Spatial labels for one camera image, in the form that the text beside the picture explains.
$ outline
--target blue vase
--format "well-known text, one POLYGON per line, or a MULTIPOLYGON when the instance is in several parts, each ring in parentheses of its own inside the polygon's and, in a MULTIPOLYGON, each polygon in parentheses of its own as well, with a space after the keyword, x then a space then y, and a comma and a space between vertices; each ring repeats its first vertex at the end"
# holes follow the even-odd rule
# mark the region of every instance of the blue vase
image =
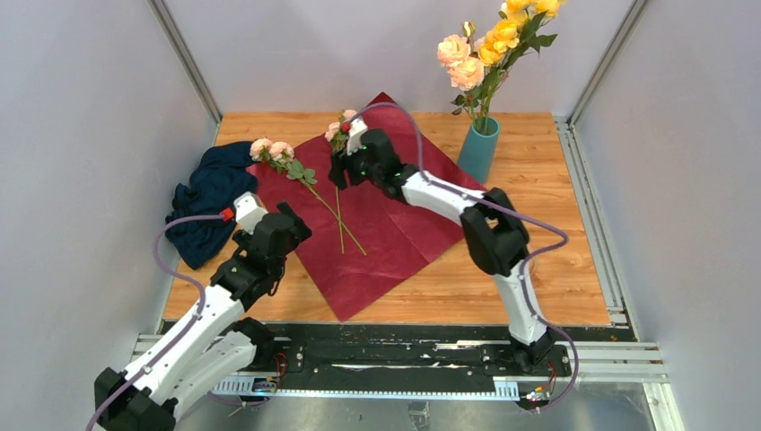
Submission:
POLYGON ((495 119, 489 117, 486 120, 486 134, 479 133, 471 124, 468 135, 465 136, 465 143, 459 151, 457 165, 476 181, 485 183, 492 169, 498 139, 499 123, 495 119))

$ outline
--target red connector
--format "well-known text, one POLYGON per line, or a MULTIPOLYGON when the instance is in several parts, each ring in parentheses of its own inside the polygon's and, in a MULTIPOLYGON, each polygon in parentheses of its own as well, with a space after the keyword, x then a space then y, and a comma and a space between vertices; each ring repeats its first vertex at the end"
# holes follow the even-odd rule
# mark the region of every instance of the red connector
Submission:
POLYGON ((235 218, 235 212, 232 211, 232 208, 225 208, 219 214, 225 222, 235 218))

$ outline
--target red paper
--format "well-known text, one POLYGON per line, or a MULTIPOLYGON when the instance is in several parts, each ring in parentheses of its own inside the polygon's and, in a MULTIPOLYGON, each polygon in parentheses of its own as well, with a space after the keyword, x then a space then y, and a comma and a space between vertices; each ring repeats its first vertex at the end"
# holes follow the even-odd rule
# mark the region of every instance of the red paper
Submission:
MULTIPOLYGON (((381 93, 370 104, 379 101, 393 100, 381 93)), ((415 132, 404 113, 381 107, 368 110, 363 119, 369 128, 382 128, 389 135, 402 163, 417 164, 415 132)), ((428 139, 424 138, 423 144, 427 171, 468 189, 483 189, 428 139)), ((328 180, 328 141, 322 135, 312 138, 296 147, 296 158, 317 172, 314 189, 335 209, 336 187, 328 180)), ((288 202, 313 231, 296 254, 341 321, 412 277, 463 237, 460 227, 449 220, 388 199, 364 182, 341 191, 340 204, 344 223, 367 256, 346 232, 346 254, 342 255, 336 218, 300 182, 288 180, 265 164, 256 164, 249 171, 259 179, 258 195, 265 206, 288 202)))

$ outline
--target gray wall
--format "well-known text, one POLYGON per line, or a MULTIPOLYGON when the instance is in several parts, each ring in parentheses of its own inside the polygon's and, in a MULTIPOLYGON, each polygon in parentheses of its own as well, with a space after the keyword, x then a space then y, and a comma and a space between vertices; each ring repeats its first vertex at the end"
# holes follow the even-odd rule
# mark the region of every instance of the gray wall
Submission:
POLYGON ((761 4, 652 0, 579 126, 687 429, 757 429, 761 4))
POLYGON ((0 420, 83 429, 163 306, 151 241, 214 127, 146 1, 4 1, 0 41, 0 420))
MULTIPOLYGON (((472 21, 484 35, 503 0, 168 0, 222 110, 359 108, 388 92, 410 110, 451 110, 436 45, 472 21)), ((555 45, 524 57, 497 111, 567 115, 632 0, 572 0, 555 45)))

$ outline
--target wooden tabletop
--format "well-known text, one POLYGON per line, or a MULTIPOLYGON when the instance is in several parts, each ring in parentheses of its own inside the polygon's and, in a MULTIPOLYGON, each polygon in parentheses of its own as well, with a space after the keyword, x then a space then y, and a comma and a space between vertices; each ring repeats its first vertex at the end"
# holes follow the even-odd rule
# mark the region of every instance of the wooden tabletop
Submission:
MULTIPOLYGON (((423 133, 456 160, 468 131, 467 116, 414 115, 423 133)), ((542 312, 562 325, 609 324, 553 118, 549 114, 492 115, 502 132, 486 186, 504 189, 518 211, 558 226, 570 236, 568 245, 537 259, 532 279, 542 312)), ((228 113, 216 144, 269 136, 295 145, 324 133, 335 117, 335 112, 228 113)), ((558 240, 533 225, 527 227, 532 250, 558 240)), ((194 271, 180 262, 179 272, 208 283, 234 250, 230 240, 201 269, 194 271)), ((196 299, 192 285, 175 279, 164 318, 178 319, 196 299)), ((288 258, 277 295, 263 296, 247 315, 260 321, 337 321, 295 255, 288 258)), ((350 321, 504 324, 508 316, 494 283, 472 263, 463 240, 350 321)))

